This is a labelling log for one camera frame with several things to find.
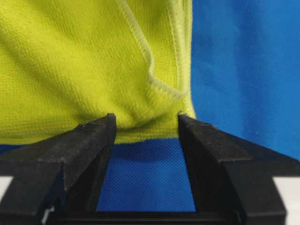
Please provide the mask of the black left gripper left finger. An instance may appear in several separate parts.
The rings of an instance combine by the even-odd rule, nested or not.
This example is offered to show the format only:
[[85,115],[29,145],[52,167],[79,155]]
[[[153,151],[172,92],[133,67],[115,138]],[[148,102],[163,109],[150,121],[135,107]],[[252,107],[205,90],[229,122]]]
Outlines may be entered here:
[[110,113],[0,156],[3,225],[42,225],[46,212],[95,212],[116,138]]

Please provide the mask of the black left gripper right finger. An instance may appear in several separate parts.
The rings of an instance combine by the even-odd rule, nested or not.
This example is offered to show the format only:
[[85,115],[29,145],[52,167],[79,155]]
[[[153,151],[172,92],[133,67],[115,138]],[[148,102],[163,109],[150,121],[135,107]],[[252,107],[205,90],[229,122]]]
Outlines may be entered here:
[[299,224],[299,160],[185,114],[178,132],[198,213],[232,225]]

